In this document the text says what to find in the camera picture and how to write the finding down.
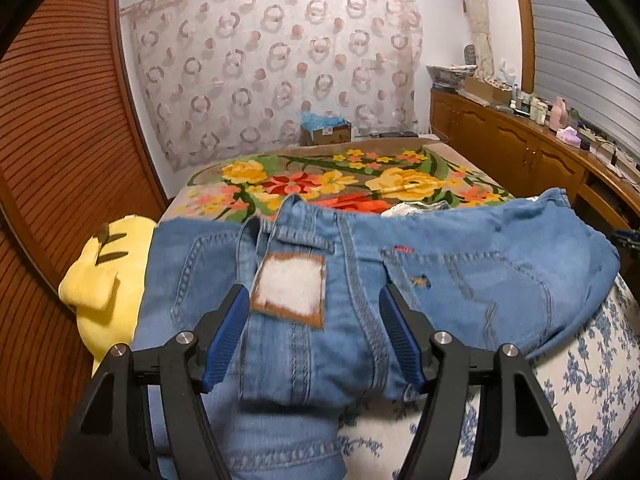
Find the blue denim jeans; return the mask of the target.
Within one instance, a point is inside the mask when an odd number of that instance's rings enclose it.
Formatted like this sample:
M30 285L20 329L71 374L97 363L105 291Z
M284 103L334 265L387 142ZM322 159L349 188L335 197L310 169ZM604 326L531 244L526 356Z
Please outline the blue denim jeans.
M265 289L203 399L224 462L235 479L341 479L341 411L366 392L408 391L378 312L385 285L464 344L510 342L533 358L593 316L618 270L617 250L558 188L392 218L291 195L272 220L159 224L132 345L190 330L235 284Z

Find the blue floral white quilt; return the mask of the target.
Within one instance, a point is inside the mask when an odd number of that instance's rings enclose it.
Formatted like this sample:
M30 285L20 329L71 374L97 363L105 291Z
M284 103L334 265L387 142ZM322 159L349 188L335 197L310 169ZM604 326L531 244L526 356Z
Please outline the blue floral white quilt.
M639 306L616 278L597 313L573 339L533 364L565 436L579 479L612 452L639 404ZM424 401L364 396L338 420L349 479L392 480L416 434Z

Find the pink tissue pack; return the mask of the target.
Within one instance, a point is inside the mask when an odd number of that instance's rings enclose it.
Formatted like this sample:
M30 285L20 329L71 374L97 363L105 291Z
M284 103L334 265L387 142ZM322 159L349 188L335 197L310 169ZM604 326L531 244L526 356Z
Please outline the pink tissue pack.
M571 126L559 129L555 136L560 142L573 148L580 148L582 145L582 139L578 136L578 132Z

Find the wooden sideboard cabinet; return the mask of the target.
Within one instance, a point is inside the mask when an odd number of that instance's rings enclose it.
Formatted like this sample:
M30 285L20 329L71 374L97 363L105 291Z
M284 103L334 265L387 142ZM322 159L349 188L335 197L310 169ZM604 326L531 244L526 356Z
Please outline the wooden sideboard cabinet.
M547 127L440 90L431 91L431 127L516 197L564 188L579 211L608 226L639 226L634 187L595 154L562 143Z

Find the pink bottle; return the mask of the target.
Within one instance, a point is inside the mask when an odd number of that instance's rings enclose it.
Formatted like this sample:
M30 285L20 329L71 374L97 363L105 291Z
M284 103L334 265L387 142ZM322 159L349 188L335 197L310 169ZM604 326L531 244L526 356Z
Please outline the pink bottle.
M558 96L553 105L549 115L549 128L552 131L559 131L567 127L568 116L566 109L566 102L562 96Z

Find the yellow plush toy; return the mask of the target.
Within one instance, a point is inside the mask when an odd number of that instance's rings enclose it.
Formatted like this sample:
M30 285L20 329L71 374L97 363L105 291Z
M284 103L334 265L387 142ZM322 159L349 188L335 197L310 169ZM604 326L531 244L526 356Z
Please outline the yellow plush toy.
M76 314L93 370L114 344L134 339L155 228L155 221L134 214L105 223L58 285L62 303Z

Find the grey window roller blind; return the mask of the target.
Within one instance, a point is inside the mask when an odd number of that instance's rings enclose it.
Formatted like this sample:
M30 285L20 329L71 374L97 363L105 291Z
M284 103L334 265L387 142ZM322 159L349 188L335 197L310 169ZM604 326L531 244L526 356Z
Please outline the grey window roller blind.
M586 0L530 0L535 92L560 96L580 118L639 153L639 77Z

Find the cardboard box on sideboard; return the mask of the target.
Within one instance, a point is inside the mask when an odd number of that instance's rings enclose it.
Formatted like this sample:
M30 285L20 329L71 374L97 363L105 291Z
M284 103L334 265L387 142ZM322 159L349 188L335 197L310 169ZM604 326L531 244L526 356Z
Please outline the cardboard box on sideboard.
M512 100L512 88L493 79L466 76L463 89L490 104L509 105Z

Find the stack of newspapers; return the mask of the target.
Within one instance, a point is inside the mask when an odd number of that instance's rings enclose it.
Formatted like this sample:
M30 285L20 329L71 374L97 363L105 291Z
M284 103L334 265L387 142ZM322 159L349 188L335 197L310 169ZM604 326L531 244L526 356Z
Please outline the stack of newspapers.
M465 81L467 76L473 76L476 65L427 65L432 83L438 88L456 90Z

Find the colourful floral bed blanket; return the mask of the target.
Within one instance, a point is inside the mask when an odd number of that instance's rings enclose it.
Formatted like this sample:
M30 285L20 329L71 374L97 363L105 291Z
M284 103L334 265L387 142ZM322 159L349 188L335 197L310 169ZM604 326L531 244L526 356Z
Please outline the colourful floral bed blanket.
M163 218L272 219L296 194L338 210L382 214L399 203L498 205L512 195L449 145L378 139L223 160L192 177Z

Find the brown louvered wardrobe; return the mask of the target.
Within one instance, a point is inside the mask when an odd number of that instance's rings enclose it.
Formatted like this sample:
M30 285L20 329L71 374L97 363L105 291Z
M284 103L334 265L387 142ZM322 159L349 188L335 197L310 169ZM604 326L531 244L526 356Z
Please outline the brown louvered wardrobe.
M165 209L117 0L38 0L1 55L1 474L47 479L92 359L58 283L102 223Z

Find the tied beige side curtain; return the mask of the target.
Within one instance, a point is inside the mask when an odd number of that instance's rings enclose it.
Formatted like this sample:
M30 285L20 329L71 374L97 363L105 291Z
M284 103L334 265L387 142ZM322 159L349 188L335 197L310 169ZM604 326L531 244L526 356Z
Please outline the tied beige side curtain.
M491 47L488 0L464 0L476 54L477 78L495 75L494 52Z

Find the cardboard box with blue bag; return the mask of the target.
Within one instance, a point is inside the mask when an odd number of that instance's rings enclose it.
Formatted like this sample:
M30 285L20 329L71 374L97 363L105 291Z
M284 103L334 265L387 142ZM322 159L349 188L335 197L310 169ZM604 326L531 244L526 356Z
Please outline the cardboard box with blue bag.
M352 124L338 116L303 112L300 131L303 146L342 144L352 140Z

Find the circle patterned sheer curtain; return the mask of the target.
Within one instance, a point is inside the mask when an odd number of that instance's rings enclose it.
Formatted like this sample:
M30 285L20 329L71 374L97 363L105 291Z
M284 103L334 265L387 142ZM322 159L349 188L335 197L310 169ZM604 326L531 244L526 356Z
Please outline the circle patterned sheer curtain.
M414 0L140 0L122 17L174 169L295 146L307 113L413 123Z

